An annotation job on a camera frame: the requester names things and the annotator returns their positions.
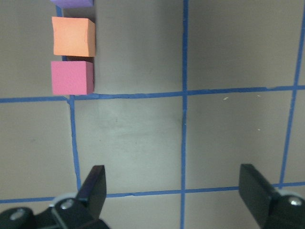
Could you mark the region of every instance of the colored cube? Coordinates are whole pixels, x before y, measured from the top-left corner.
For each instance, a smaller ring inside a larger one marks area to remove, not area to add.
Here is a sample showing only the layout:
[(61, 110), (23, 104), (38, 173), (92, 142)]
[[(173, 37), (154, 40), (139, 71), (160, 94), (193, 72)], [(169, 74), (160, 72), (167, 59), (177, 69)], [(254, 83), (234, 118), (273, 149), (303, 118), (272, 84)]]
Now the colored cube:
[(92, 7), (93, 0), (51, 0), (60, 8)]
[(95, 56), (95, 24), (88, 18), (52, 17), (54, 55)]
[(93, 93), (93, 63), (86, 61), (52, 61), (53, 94)]

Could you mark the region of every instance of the foam block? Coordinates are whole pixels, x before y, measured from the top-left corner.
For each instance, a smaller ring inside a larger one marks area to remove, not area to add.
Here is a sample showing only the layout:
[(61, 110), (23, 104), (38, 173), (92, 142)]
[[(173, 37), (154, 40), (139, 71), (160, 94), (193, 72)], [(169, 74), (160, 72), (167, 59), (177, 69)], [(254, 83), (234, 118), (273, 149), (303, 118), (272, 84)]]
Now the foam block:
[(52, 61), (53, 94), (93, 93), (93, 63), (86, 61)]
[(88, 18), (52, 17), (54, 55), (95, 56), (95, 24)]
[(60, 8), (92, 7), (93, 0), (51, 0)]

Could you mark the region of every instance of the gray floor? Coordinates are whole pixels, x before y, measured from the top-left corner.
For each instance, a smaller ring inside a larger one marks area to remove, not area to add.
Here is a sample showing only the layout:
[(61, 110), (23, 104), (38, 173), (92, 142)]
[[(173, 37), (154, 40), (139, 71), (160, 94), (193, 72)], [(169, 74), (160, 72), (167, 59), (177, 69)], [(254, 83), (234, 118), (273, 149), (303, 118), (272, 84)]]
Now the gray floor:
[[(303, 7), (302, 0), (189, 1), (188, 90), (267, 88), (188, 96), (185, 188), (209, 191), (185, 194), (185, 229), (259, 228), (237, 190), (209, 188), (237, 186), (241, 163), (280, 182)], [(66, 16), (83, 13), (96, 23), (96, 94), (182, 91), (183, 1), (96, 0), (93, 10), (96, 18), (90, 9)], [(0, 211), (37, 213), (49, 203), (41, 200), (77, 190), (69, 104), (65, 97), (29, 102), (53, 96), (50, 61), (61, 60), (52, 50), (55, 15), (48, 0), (0, 2)], [(298, 89), (285, 183), (305, 182), (305, 91)], [(181, 194), (135, 193), (181, 189), (182, 123), (182, 93), (76, 98), (81, 180), (104, 164), (107, 192), (127, 193), (106, 199), (101, 217), (111, 228), (180, 228)], [(287, 189), (305, 196), (302, 184)]]

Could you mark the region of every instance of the pink block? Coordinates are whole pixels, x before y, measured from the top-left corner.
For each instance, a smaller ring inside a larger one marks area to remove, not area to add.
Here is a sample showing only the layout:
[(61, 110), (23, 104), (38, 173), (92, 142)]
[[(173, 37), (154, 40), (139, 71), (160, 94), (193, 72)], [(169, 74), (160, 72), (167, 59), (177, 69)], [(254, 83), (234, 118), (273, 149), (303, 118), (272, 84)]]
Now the pink block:
[(53, 94), (93, 93), (93, 63), (87, 61), (52, 61)]

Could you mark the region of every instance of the metal bolt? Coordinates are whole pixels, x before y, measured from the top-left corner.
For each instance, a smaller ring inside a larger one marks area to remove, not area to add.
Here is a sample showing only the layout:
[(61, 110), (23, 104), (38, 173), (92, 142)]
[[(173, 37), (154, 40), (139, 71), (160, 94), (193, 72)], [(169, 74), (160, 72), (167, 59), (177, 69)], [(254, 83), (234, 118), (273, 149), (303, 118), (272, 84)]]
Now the metal bolt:
[(71, 208), (73, 204), (74, 204), (73, 199), (68, 199), (61, 204), (61, 209), (65, 210)]
[(302, 205), (302, 201), (299, 197), (290, 197), (288, 199), (288, 201), (291, 205), (294, 205), (294, 206), (301, 206)]
[(22, 208), (17, 209), (16, 212), (14, 212), (13, 214), (11, 214), (10, 216), (10, 220), (17, 220), (19, 218), (21, 218), (25, 213), (25, 210), (23, 210)]

